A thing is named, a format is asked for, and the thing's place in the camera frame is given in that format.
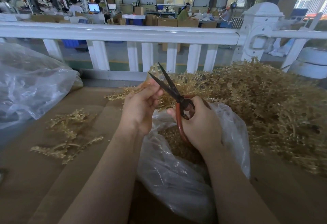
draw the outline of bag of small plastic parts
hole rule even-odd
[[[83,87],[79,73],[19,44],[0,43],[0,129],[39,119]]]
[[[223,145],[249,178],[250,147],[244,121],[225,104],[214,103],[210,107],[220,119]],[[176,123],[165,111],[154,112],[152,130],[143,140],[138,180],[175,214],[197,223],[212,223],[216,215],[214,193],[207,168],[199,162],[201,155],[188,156],[185,151],[176,151],[187,145],[160,135],[174,126]],[[177,128],[174,134],[179,135]]]

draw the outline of person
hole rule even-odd
[[[126,96],[113,138],[59,224],[127,223],[142,141],[152,128],[152,115],[162,94],[151,79],[144,90]],[[195,113],[190,120],[182,119],[182,125],[208,167],[219,223],[278,223],[222,145],[215,112],[200,97],[192,101]],[[174,109],[167,112],[176,120]]]
[[[78,5],[77,0],[72,0],[72,5],[69,7],[69,11],[72,12],[73,15],[75,15],[75,12],[82,13],[83,9],[81,6]]]
[[[229,12],[228,12],[228,8],[226,8],[226,6],[223,6],[220,9],[220,18],[225,21],[229,21]]]
[[[184,8],[182,9],[181,13],[179,13],[177,20],[185,21],[185,20],[191,19],[191,17],[194,17],[194,15],[192,15],[190,17],[188,16],[188,11],[190,10],[190,8],[191,8],[190,3],[186,3]]]
[[[100,4],[100,0],[95,0],[94,2],[97,3],[97,4]],[[103,8],[100,5],[99,5],[99,10],[100,10],[100,12],[103,11]]]

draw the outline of person's right hand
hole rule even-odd
[[[208,109],[200,97],[196,96],[192,101],[195,114],[190,120],[182,118],[183,130],[192,145],[204,156],[222,147],[221,125],[216,113]],[[176,121],[175,109],[168,109],[167,113]]]

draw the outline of red scissor handle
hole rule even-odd
[[[194,96],[184,96],[185,98],[194,98]],[[208,109],[211,109],[208,102],[205,101],[203,98],[202,98],[202,101],[204,103],[204,105],[208,108]],[[192,144],[190,143],[190,141],[188,140],[186,134],[184,133],[184,130],[183,130],[183,125],[182,125],[182,116],[181,116],[181,105],[180,103],[176,103],[176,122],[177,122],[177,127],[180,131],[180,136],[182,138],[182,140],[184,142],[186,142],[188,145],[192,146]]]

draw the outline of white bucket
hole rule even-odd
[[[290,66],[289,72],[310,78],[327,77],[327,50],[303,48],[296,61]]]

